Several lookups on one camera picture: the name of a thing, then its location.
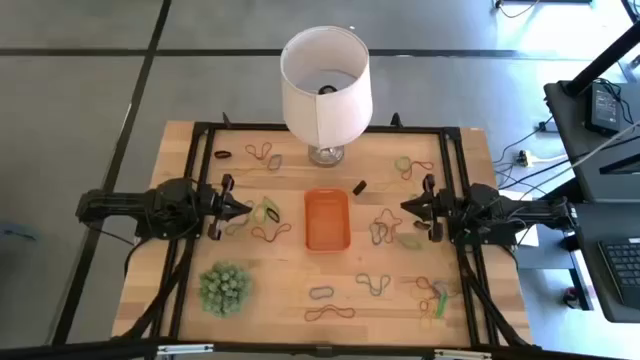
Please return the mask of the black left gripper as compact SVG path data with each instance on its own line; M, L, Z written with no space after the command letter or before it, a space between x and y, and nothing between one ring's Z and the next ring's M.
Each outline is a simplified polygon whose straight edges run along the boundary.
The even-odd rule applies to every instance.
M214 217L207 230L207 235L212 240L221 239L221 222L247 215L252 211L251 205L239 202L231 196L234 179L230 174L223 175L221 186L221 190L217 191L211 184L200 184L198 190L199 214Z

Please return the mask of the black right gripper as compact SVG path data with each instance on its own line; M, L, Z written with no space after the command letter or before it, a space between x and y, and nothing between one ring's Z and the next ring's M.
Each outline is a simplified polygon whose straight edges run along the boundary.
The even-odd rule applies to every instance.
M441 242L444 236L444 225L438 221L439 217L445 217L450 210L450 190L448 188L440 189L435 192L435 176L428 173L422 182L424 195L414 200L406 200L400 206L406 212L416 216L421 221L427 220L427 209L423 208L428 205L431 210L431 228L429 230L429 239L436 243Z

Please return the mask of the orange plastic bin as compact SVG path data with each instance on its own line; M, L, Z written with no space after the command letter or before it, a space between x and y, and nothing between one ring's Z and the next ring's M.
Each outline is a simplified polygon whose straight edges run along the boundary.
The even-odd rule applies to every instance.
M339 189L312 189L304 195L305 245L316 253L341 252L351 244L349 197Z

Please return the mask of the potted green artificial plant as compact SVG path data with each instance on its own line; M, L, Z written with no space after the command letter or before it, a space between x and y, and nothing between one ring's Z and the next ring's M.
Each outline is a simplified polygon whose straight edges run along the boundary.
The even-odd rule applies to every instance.
M219 318L242 310L253 282L250 273L234 263L216 262L199 275L202 308Z

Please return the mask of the white paper sheet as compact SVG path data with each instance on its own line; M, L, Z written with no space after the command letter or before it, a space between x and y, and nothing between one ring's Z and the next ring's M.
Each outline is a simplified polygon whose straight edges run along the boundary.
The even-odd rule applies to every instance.
M515 244L513 245L513 247L517 248L520 246L539 246L539 238L536 225L532 225L515 234Z

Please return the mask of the white power strip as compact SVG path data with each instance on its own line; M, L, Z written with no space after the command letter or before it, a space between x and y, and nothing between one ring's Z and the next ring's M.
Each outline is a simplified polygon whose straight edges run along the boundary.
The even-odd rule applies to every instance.
M517 164L523 167L533 167L536 164L551 163L566 160L567 155L558 155L550 158L539 158L529 150L520 150L515 158Z

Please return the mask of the silver table lamp white shade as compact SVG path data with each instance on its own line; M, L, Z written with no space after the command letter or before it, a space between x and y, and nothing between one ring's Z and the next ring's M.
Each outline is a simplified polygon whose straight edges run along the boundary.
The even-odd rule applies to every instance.
M353 32L318 26L296 34L280 56L283 119L309 160L334 167L373 115L370 56Z

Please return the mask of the black power adapter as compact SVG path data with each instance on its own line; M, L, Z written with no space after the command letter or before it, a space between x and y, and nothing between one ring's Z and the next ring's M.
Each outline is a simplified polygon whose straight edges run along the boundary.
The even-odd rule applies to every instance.
M629 103L622 97L622 88L603 78L597 78L588 89L587 120L589 131L611 137L634 124Z

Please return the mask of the black laptop keyboard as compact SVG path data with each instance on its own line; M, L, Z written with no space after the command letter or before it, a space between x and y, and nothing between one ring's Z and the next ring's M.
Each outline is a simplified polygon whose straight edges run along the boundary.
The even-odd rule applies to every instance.
M621 302L640 309L640 238L598 243Z

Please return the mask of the blue floor object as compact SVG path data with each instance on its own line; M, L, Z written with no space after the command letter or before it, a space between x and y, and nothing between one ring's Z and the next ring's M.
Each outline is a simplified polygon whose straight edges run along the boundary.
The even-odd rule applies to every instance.
M20 237L31 241L37 240L36 232L30 227L22 224L0 221L0 239L8 238L11 236Z

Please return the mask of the black diagonal pole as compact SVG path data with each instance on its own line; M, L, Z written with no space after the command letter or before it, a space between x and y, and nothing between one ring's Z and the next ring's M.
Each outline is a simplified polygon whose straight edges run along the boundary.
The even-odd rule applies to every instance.
M607 69L622 59L632 48L640 43L640 21L634 23L573 80L564 85L564 92L570 97L581 94Z

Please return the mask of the silver aluminium bracket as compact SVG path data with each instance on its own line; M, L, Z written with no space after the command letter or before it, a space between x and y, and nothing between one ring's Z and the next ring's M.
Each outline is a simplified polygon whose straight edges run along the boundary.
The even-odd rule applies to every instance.
M454 349L435 349L433 360L493 360L491 353L454 350Z
M159 346L156 354L158 356L174 356L212 353L214 351L215 346L213 344L175 344Z

